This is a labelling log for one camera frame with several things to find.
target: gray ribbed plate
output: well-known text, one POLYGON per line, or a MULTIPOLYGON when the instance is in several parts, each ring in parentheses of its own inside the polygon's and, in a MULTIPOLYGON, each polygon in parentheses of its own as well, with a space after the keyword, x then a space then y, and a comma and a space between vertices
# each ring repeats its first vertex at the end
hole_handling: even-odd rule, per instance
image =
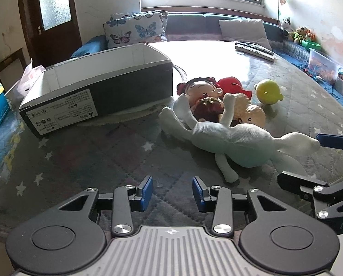
POLYGON ((231 240, 212 237, 201 226, 143 226, 132 237, 114 239, 97 262, 73 274, 112 275, 271 276, 249 264, 231 240))

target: red toy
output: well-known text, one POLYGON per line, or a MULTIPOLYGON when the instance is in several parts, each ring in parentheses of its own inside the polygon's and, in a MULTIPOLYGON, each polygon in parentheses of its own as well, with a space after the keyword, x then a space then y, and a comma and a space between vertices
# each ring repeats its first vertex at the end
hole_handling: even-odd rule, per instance
POLYGON ((223 94, 243 93, 251 100, 252 91, 243 89, 242 83, 235 77, 222 78, 216 84, 223 90, 223 94))

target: blue butterfly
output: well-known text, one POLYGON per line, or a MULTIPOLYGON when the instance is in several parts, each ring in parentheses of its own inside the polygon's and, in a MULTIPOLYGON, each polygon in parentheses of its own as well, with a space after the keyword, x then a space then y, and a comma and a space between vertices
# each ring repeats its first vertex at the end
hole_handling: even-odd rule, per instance
POLYGON ((127 22, 128 17, 124 17, 122 19, 118 20, 112 20, 110 18, 110 21, 107 21, 106 23, 110 25, 110 27, 118 26, 118 25, 124 25, 127 22))
POLYGON ((146 38, 149 36, 154 36, 156 35, 156 22, 152 22, 147 29, 143 28, 140 25, 134 25, 136 28, 137 32, 140 34, 140 38, 146 38))

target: plastic bag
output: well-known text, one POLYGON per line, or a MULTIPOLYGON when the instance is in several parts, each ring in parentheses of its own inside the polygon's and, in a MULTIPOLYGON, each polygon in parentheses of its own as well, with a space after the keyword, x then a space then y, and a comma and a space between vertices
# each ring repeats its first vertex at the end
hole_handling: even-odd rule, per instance
POLYGON ((36 82, 38 77, 46 71, 45 67, 42 65, 37 66, 35 68, 32 68, 32 59, 31 63, 27 65, 25 68, 25 71, 23 72, 23 75, 19 81, 17 91, 22 94, 23 96, 26 96, 28 91, 31 89, 33 84, 36 82))

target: white stuffed toy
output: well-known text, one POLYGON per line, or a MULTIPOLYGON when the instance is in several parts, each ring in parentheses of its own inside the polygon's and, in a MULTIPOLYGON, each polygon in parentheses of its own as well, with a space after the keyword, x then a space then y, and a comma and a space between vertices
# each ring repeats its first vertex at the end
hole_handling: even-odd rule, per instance
POLYGON ((318 140, 302 133, 289 133, 274 138, 266 130, 254 124, 238 124, 230 127, 234 116, 234 95, 224 96, 224 113, 220 123, 198 122, 189 108, 188 96, 182 94, 174 104, 174 110, 165 107, 159 114, 163 131, 180 140, 215 154, 216 164, 227 182, 238 180, 238 174, 230 167, 226 156, 235 163, 252 168, 271 160, 278 173, 290 171, 307 175, 302 165, 290 155, 310 155, 320 148, 318 140))

